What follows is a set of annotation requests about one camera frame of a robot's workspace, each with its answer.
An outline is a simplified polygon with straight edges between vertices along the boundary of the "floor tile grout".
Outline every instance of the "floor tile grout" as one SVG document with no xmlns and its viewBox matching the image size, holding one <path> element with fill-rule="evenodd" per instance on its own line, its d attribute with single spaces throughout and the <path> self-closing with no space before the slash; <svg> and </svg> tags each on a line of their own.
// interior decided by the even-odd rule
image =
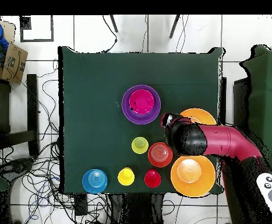
<svg viewBox="0 0 272 224">
<path fill-rule="evenodd" d="M 36 206 L 36 204 L 10 204 L 11 206 Z M 43 206 L 52 206 L 51 204 L 40 204 L 41 207 Z M 87 206 L 96 206 L 96 204 L 87 204 Z M 176 206 L 178 207 L 179 204 L 163 204 L 163 206 Z M 180 204 L 180 206 L 186 207 L 216 207 L 216 205 L 195 205 L 195 204 Z M 218 205 L 218 207 L 228 207 L 227 205 Z"/>
<path fill-rule="evenodd" d="M 28 62 L 54 62 L 54 61 L 56 61 L 57 60 L 57 58 L 56 59 L 54 59 L 54 60 L 42 60 L 42 59 L 40 59 L 40 60 L 37 60 L 37 59 L 32 59 L 32 60 L 26 60 L 26 61 L 28 61 Z"/>
</svg>

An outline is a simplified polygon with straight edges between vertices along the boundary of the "orange cup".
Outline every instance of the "orange cup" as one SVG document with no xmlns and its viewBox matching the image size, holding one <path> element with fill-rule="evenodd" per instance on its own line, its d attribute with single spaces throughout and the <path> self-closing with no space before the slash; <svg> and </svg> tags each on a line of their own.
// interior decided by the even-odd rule
<svg viewBox="0 0 272 224">
<path fill-rule="evenodd" d="M 180 115 L 190 118 L 192 122 L 196 122 L 198 124 L 208 124 L 208 125 L 216 125 L 217 122 L 214 117 L 208 112 L 200 108 L 190 108 L 186 109 Z"/>
<path fill-rule="evenodd" d="M 171 181 L 177 192 L 187 197 L 202 197 L 213 187 L 216 171 L 205 156 L 181 156 L 171 169 Z"/>
</svg>

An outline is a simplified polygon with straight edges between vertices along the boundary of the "black cable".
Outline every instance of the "black cable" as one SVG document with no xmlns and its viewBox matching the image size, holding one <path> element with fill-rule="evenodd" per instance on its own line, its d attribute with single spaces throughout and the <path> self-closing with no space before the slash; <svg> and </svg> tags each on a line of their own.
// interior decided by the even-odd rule
<svg viewBox="0 0 272 224">
<path fill-rule="evenodd" d="M 54 59 L 54 60 L 53 60 L 53 69 L 54 69 L 53 72 L 47 73 L 47 74 L 43 74 L 42 76 L 37 76 L 37 77 L 38 77 L 38 78 L 42 78 L 43 76 L 47 76 L 47 75 L 53 74 L 53 73 L 58 69 L 58 60 L 57 60 L 57 59 Z"/>
<path fill-rule="evenodd" d="M 173 210 L 172 210 L 172 211 L 170 211 L 170 213 L 163 214 L 163 216 L 167 216 L 167 215 L 171 214 L 171 213 L 172 213 L 172 212 L 175 210 L 175 205 L 174 205 L 174 203 L 173 203 L 171 200 L 168 200 L 168 199 L 167 199 L 167 200 L 164 200 L 164 201 L 163 201 L 163 204 L 164 204 L 164 202 L 165 202 L 165 201 L 169 201 L 169 202 L 171 202 L 171 203 L 172 203 Z"/>
<path fill-rule="evenodd" d="M 144 37 L 143 37 L 143 42 L 142 42 L 142 52 L 143 52 L 143 49 L 144 49 L 145 35 L 146 35 L 147 31 L 148 31 L 148 24 L 147 24 L 146 19 L 147 19 L 147 15 L 145 15 L 145 23 L 146 23 L 146 25 L 147 25 L 147 30 L 145 31 L 145 34 L 144 34 Z"/>
<path fill-rule="evenodd" d="M 181 200 L 180 200 L 180 203 L 179 203 L 179 206 L 178 206 L 178 209 L 177 209 L 175 224 L 176 224 L 176 221 L 177 221 L 178 211 L 179 211 L 179 208 L 180 208 L 180 205 L 181 205 L 182 200 L 183 200 L 183 196 L 182 196 L 182 198 L 181 198 Z"/>
<path fill-rule="evenodd" d="M 198 222 L 201 222 L 201 221 L 206 220 L 206 219 L 213 219 L 213 218 L 230 219 L 230 217 L 206 217 L 206 218 L 203 218 L 203 219 L 195 222 L 194 224 L 197 224 Z"/>
<path fill-rule="evenodd" d="M 112 45 L 112 47 L 109 48 L 109 49 L 107 49 L 107 50 L 105 50 L 105 51 L 101 51 L 101 53 L 108 53 L 108 52 L 113 48 L 113 46 L 116 44 L 116 42 L 117 42 L 117 36 L 115 35 L 115 33 L 113 33 L 113 31 L 110 29 L 108 23 L 105 21 L 104 15 L 103 15 L 103 19 L 104 19 L 105 24 L 107 25 L 107 27 L 108 27 L 109 30 L 111 31 L 111 33 L 115 36 L 115 41 L 114 41 L 114 44 Z"/>
<path fill-rule="evenodd" d="M 185 23 L 185 25 L 183 26 L 182 32 L 181 32 L 181 34 L 180 34 L 180 36 L 179 36 L 179 39 L 178 39 L 178 42 L 177 42 L 177 45 L 176 45 L 176 50 L 175 50 L 176 53 L 177 53 L 177 47 L 178 47 L 178 44 L 179 44 L 181 35 L 182 35 L 183 32 L 185 33 L 185 26 L 186 26 L 186 24 L 187 24 L 187 22 L 188 22 L 188 19 L 189 19 L 189 15 L 188 15 L 188 18 L 186 19 L 186 23 Z"/>
<path fill-rule="evenodd" d="M 185 36 L 185 27 L 186 27 L 186 24 L 188 23 L 188 19 L 189 19 L 189 15 L 188 15 L 188 17 L 186 18 L 185 25 L 183 25 L 183 18 L 182 18 L 182 26 L 183 26 L 183 34 L 184 34 L 184 36 Z M 182 44 L 182 47 L 181 47 L 180 52 L 182 52 L 182 49 L 183 49 L 183 46 L 184 46 L 184 45 L 185 45 L 185 38 L 184 38 L 184 40 L 183 40 L 183 44 Z"/>
</svg>

